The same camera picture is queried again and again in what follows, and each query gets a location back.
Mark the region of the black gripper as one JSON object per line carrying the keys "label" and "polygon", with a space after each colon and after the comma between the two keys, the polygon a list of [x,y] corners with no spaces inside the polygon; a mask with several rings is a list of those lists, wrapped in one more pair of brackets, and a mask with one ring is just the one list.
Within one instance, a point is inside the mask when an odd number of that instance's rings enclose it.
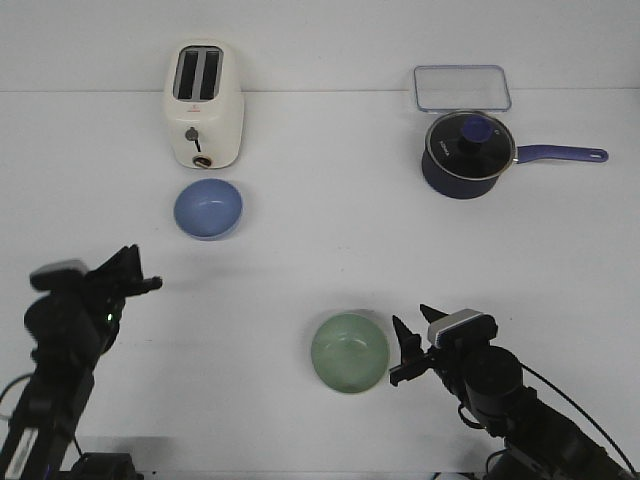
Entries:
{"label": "black gripper", "polygon": [[144,295],[163,286],[159,276],[145,278],[139,247],[124,246],[85,278],[85,305],[93,315],[115,314],[126,299]]}
{"label": "black gripper", "polygon": [[[448,314],[426,304],[420,304],[419,310],[429,324],[429,342],[436,343],[440,330],[446,326]],[[424,351],[421,336],[412,332],[399,317],[393,315],[392,324],[400,349],[400,364],[389,371],[389,380],[394,387],[402,381],[416,379],[428,370],[433,370],[449,393],[465,394],[462,360],[458,351],[435,347]]]}

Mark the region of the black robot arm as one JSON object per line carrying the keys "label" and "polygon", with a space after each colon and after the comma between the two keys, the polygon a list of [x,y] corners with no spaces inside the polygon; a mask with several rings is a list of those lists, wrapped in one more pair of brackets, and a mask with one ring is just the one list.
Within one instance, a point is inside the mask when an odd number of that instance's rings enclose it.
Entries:
{"label": "black robot arm", "polygon": [[636,479],[627,457],[615,461],[580,427],[545,404],[525,385],[524,365],[511,351],[493,344],[493,316],[473,309],[447,314],[427,305],[429,348],[422,337],[394,317],[400,363],[389,372],[392,385],[429,370],[458,401],[461,421],[503,441],[488,456],[488,479]]}
{"label": "black robot arm", "polygon": [[115,343],[129,297],[162,287],[147,278],[137,245],[125,246],[98,268],[80,260],[33,271],[41,292],[25,312],[24,326],[36,343],[35,363],[8,421],[1,449],[4,479],[139,479],[128,453],[85,452],[68,471],[61,466],[76,441],[79,420],[94,388],[100,357]]}

